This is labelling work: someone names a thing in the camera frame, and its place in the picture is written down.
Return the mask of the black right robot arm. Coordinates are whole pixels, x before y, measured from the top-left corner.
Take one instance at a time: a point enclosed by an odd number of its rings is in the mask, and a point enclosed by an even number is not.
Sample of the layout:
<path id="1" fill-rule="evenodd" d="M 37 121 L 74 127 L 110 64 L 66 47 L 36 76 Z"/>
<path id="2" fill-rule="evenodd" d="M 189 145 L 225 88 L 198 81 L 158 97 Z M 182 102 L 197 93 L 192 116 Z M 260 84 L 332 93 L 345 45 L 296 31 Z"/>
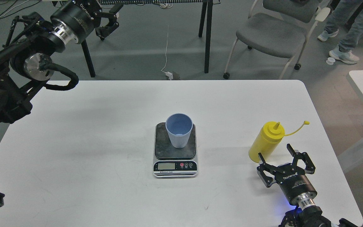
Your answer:
<path id="1" fill-rule="evenodd" d="M 284 193 L 288 203 L 295 206 L 285 213 L 280 227 L 355 227 L 345 218 L 334 224 L 322 215 L 322 210 L 314 203 L 317 191 L 306 174 L 314 174 L 316 168 L 306 152 L 294 150 L 290 144 L 287 149 L 293 161 L 291 163 L 273 166 L 266 163 L 261 153 L 257 173 L 266 187 L 277 183 Z"/>

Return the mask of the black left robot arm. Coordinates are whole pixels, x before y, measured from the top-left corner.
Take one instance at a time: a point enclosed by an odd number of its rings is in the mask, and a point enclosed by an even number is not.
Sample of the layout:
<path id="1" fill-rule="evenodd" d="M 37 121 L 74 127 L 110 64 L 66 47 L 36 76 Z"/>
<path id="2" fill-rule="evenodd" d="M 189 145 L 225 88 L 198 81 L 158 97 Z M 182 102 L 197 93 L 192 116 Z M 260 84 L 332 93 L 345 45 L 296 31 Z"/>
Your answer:
<path id="1" fill-rule="evenodd" d="M 68 0 L 50 17 L 33 12 L 13 19 L 0 51 L 0 123 L 12 124 L 29 115 L 31 99 L 42 89 L 67 91 L 79 82 L 76 73 L 53 63 L 74 40 L 82 45 L 90 75 L 95 76 L 86 38 L 95 31 L 104 40 L 118 28 L 122 1 L 110 2 L 103 12 L 99 0 Z"/>

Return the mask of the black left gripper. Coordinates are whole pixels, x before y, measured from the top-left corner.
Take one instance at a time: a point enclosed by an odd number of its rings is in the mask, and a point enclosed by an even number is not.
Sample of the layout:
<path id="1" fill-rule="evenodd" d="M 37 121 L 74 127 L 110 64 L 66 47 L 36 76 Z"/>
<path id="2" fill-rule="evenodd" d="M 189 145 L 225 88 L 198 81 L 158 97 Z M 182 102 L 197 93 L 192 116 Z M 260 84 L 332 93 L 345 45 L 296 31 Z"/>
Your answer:
<path id="1" fill-rule="evenodd" d="M 123 6 L 123 3 L 116 3 L 107 13 L 102 12 L 97 0 L 68 0 L 50 17 L 54 27 L 51 35 L 64 44 L 71 40 L 79 44 L 95 29 L 95 34 L 103 41 L 119 27 L 117 13 Z M 101 18 L 107 18 L 108 23 L 99 27 Z"/>

